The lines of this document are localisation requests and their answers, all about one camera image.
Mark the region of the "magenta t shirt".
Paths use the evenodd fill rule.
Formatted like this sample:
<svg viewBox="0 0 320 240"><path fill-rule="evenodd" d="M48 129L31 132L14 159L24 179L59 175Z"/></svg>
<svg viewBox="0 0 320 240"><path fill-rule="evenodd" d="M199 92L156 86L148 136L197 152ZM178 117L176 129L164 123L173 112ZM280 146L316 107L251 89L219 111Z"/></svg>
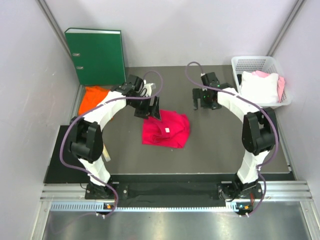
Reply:
<svg viewBox="0 0 320 240"><path fill-rule="evenodd" d="M161 109L160 116L160 120L149 117L143 121L142 144L184 148L190 136L190 122L187 115Z"/></svg>

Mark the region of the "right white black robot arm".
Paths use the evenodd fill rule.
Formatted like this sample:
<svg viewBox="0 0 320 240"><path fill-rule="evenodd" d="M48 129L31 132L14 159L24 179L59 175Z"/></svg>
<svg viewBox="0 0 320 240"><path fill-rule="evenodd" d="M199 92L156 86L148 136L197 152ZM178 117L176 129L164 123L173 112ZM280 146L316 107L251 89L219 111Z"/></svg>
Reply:
<svg viewBox="0 0 320 240"><path fill-rule="evenodd" d="M246 100L229 84L221 84L214 72L202 72L200 78L202 84L192 90L194 109L225 107L242 123L244 156L231 189L223 191L223 195L230 202L245 198L257 186L261 167L270 151L274 151L274 156L277 154L279 134L275 111Z"/></svg>

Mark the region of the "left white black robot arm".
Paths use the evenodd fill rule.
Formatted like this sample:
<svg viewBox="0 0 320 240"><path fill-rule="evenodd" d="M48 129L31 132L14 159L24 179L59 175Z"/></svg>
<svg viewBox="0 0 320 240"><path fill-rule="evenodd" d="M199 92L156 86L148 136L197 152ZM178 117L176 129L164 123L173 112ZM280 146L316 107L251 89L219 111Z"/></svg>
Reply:
<svg viewBox="0 0 320 240"><path fill-rule="evenodd" d="M106 200L115 196L111 174L105 166L111 158L103 141L103 129L127 106L135 109L134 116L138 118L160 120L160 99L152 95L155 89L155 83L130 75L127 82L113 86L95 108L71 120L65 146L84 166L89 177L85 199Z"/></svg>

